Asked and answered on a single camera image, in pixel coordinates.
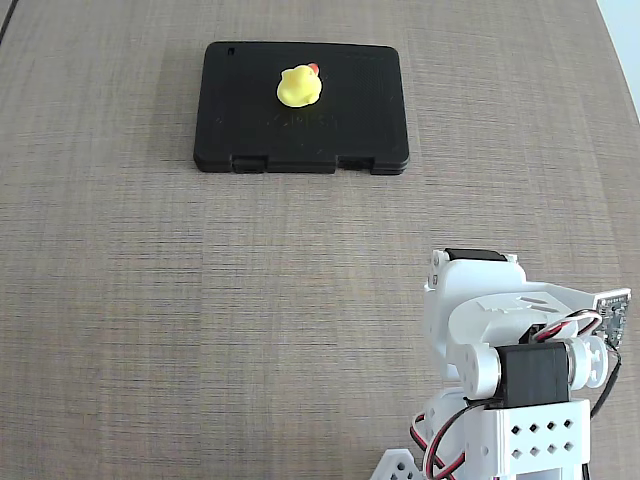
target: wooden table surface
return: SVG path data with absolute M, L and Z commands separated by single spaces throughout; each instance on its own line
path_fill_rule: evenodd
M 199 173 L 216 40 L 395 47 L 407 172 Z M 367 479 L 442 387 L 431 249 L 640 291 L 639 147 L 594 0 L 21 0 L 0 46 L 0 478 Z M 640 469 L 638 313 L 596 480 Z

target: black case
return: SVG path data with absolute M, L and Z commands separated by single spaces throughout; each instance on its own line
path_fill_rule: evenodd
M 320 67 L 320 100 L 280 103 L 280 74 Z M 194 159 L 203 172 L 397 175 L 409 161 L 398 53 L 326 43 L 217 42 L 202 73 Z

